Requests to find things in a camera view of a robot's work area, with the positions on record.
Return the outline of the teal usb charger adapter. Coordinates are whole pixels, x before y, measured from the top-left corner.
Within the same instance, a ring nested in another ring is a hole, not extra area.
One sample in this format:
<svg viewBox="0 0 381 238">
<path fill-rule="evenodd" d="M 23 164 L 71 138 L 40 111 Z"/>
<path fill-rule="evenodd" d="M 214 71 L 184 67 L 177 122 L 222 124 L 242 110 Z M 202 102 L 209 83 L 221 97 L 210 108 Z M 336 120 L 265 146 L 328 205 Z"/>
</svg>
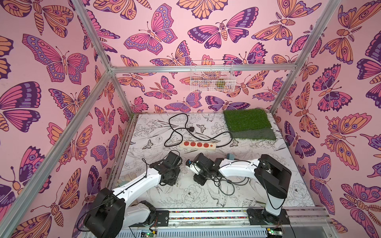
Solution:
<svg viewBox="0 0 381 238">
<path fill-rule="evenodd" d="M 232 154 L 232 153 L 228 153 L 227 156 L 226 156 L 226 158 L 227 158 L 228 160 L 232 160 L 232 161 L 234 161 L 234 160 L 236 159 L 235 155 Z"/>
</svg>

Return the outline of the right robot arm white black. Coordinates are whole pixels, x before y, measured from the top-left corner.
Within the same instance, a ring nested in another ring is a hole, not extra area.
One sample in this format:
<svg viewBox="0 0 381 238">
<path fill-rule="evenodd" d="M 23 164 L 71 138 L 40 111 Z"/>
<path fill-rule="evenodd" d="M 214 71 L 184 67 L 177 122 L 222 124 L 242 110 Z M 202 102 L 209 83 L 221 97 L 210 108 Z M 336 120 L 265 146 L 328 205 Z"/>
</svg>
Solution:
<svg viewBox="0 0 381 238">
<path fill-rule="evenodd" d="M 288 196 L 292 172 L 267 154 L 258 159 L 229 160 L 218 158 L 212 161 L 198 154 L 194 160 L 187 160 L 186 166 L 194 173 L 193 180 L 204 185 L 208 179 L 219 184 L 229 177 L 256 179 L 265 189 L 267 201 L 259 219 L 265 224 L 279 224 L 285 215 L 282 208 Z"/>
</svg>

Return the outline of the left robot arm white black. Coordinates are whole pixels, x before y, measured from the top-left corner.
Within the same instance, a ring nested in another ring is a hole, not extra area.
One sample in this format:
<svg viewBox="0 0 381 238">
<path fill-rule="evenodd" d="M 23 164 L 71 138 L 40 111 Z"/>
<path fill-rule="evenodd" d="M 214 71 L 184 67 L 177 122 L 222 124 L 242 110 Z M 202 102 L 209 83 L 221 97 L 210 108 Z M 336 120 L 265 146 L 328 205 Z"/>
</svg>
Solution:
<svg viewBox="0 0 381 238">
<path fill-rule="evenodd" d="M 115 238 L 131 226 L 152 226 L 157 221 L 156 208 L 148 201 L 136 201 L 158 185 L 173 186 L 183 160 L 178 151 L 170 151 L 163 159 L 146 163 L 143 174 L 114 189 L 104 188 L 97 194 L 90 210 L 83 217 L 85 232 L 97 238 Z"/>
</svg>

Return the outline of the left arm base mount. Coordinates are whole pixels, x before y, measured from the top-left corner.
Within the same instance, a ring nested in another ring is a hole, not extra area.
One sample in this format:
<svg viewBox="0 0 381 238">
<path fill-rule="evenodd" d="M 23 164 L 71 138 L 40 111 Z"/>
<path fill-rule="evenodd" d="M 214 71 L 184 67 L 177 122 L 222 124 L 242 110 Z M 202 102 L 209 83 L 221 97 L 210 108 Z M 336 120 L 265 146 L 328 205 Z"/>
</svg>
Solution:
<svg viewBox="0 0 381 238">
<path fill-rule="evenodd" d="M 169 215 L 169 210 L 156 210 L 151 212 L 144 222 L 133 224 L 131 227 L 168 227 Z"/>
</svg>

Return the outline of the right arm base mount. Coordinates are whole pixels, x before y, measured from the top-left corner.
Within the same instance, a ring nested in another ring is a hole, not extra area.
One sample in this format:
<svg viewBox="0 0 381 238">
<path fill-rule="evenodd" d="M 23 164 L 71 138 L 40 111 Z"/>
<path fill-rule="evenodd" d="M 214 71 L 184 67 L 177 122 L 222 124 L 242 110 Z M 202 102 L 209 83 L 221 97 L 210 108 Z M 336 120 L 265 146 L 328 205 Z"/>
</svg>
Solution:
<svg viewBox="0 0 381 238">
<path fill-rule="evenodd" d="M 247 209 L 250 225 L 290 225 L 290 220 L 285 209 L 280 210 L 278 216 L 268 213 L 264 208 Z"/>
</svg>

